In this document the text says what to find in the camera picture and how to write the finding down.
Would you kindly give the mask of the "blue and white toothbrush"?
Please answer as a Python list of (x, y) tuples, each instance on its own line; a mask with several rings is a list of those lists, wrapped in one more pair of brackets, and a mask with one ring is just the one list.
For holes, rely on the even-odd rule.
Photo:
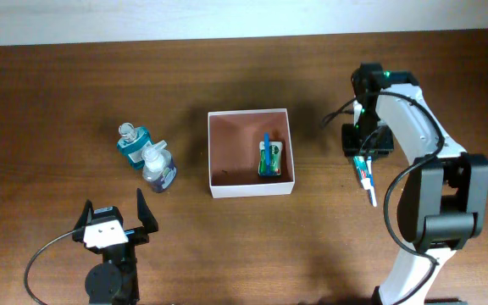
[(378, 206), (378, 203), (377, 203), (377, 198), (376, 198), (375, 188), (374, 188), (374, 177), (372, 173), (372, 158), (370, 156), (366, 158), (366, 166), (369, 174), (369, 187), (368, 187), (369, 198), (372, 206), (376, 208)]

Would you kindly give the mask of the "toothpaste tube white cap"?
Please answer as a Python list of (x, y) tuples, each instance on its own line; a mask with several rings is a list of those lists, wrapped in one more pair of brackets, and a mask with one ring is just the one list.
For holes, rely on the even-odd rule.
[(364, 190), (370, 190), (372, 188), (371, 175), (369, 168), (363, 156), (354, 156), (353, 163), (358, 175), (358, 178), (363, 186)]

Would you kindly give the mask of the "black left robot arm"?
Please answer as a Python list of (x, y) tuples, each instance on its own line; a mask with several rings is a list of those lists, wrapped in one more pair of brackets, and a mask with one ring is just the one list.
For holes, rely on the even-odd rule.
[(117, 207), (95, 209), (91, 201), (86, 201), (75, 224), (72, 240), (102, 257), (85, 279), (90, 304), (127, 305), (140, 300), (136, 247), (149, 242), (149, 235), (158, 231), (158, 222), (141, 189), (136, 190), (136, 206), (141, 225), (135, 228), (124, 228)]

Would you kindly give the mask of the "green soap packet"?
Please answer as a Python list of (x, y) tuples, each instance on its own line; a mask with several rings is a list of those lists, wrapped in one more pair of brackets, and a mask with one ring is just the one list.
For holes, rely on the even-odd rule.
[(281, 175), (281, 154), (283, 143), (281, 141), (270, 141), (270, 175), (263, 174), (264, 149), (263, 141), (259, 142), (260, 162), (258, 166), (259, 176), (280, 176)]

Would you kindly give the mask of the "blue disposable razor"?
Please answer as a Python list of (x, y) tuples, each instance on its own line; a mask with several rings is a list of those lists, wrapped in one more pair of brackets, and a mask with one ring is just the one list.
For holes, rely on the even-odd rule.
[(270, 142), (269, 142), (269, 134), (264, 134), (263, 139), (263, 149), (264, 149), (264, 167), (263, 167), (263, 174), (270, 175)]

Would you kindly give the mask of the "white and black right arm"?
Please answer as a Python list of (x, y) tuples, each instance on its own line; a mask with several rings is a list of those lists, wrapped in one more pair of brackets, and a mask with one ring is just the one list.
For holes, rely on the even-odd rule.
[(448, 135), (411, 73), (361, 64), (351, 82), (353, 122), (342, 126), (342, 150), (366, 187), (372, 161), (394, 145), (408, 161), (383, 203), (386, 229), (400, 251), (371, 302), (423, 304), (443, 265), (483, 229), (488, 159)]

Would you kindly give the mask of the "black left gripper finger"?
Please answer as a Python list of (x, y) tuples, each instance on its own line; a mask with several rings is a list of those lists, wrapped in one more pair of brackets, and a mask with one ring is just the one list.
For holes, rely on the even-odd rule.
[(80, 228), (87, 226), (91, 222), (92, 215), (93, 215), (92, 202), (89, 199), (87, 199), (85, 206), (80, 214), (80, 217), (78, 218), (75, 224), (74, 229), (78, 230)]
[(150, 208), (147, 206), (146, 199), (140, 188), (136, 189), (137, 200), (137, 217), (141, 221), (142, 227), (146, 233), (158, 232), (158, 221), (153, 216)]

